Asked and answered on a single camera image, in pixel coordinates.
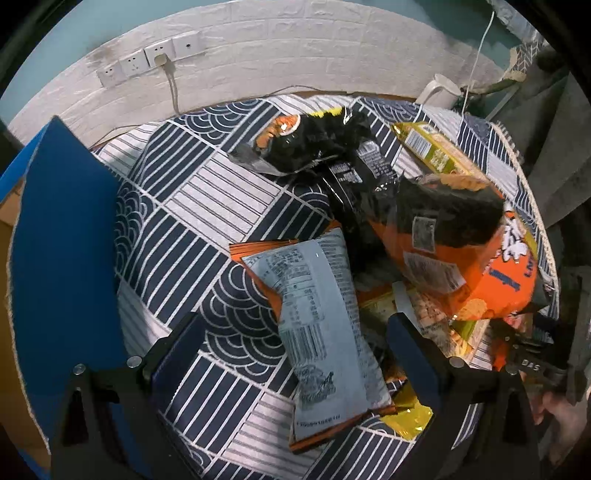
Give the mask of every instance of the white brick wall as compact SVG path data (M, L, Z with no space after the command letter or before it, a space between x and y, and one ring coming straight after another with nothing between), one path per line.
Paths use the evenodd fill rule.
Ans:
M59 115L86 144L112 128L174 115L164 73L104 89L96 69L150 43L202 30L205 54L175 62L183 111L260 96L289 85L416 96L433 74L467 81L476 51L428 25L341 0L238 0L141 25L60 73L9 125L28 142ZM481 56L475 78L502 70Z

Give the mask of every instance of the white mug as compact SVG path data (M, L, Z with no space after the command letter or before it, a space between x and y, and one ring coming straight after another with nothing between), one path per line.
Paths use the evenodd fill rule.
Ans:
M433 77L433 80L427 84L421 95L418 96L415 103L449 109L455 105L461 95L462 91L458 85L453 83L449 78L437 73Z

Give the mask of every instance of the wall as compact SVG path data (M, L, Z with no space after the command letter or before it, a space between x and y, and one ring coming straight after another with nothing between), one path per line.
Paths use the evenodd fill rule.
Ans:
M122 125L174 115L164 73L104 89L95 70L151 42L191 30L207 53L175 62L181 111L290 85L416 96L435 73L465 83L476 49L406 16L342 0L240 0L188 9L102 44L37 93L10 122L22 142L51 118L86 145ZM503 68L481 56L475 79Z
M152 20L216 3L215 0L83 0L35 48L0 99L0 119L8 124L51 79L103 43ZM413 18L445 35L477 47L490 6L485 0L357 0ZM518 40L495 20L482 53L500 67Z

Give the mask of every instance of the gray fabric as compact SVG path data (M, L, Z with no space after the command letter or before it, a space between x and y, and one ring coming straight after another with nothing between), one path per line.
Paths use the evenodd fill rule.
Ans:
M547 228L591 197L591 106L566 67L544 61L556 60L555 55L546 51L531 66L519 92L496 118L523 154Z

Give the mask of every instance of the teal wall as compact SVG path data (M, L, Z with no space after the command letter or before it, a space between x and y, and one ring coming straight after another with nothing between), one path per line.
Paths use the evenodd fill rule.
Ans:
M83 0L33 50L0 99L0 119L8 124L51 79L87 53L119 35L187 8L216 0ZM491 14L486 0L356 0L426 23L475 48ZM509 49L519 43L495 19L482 53L506 67Z

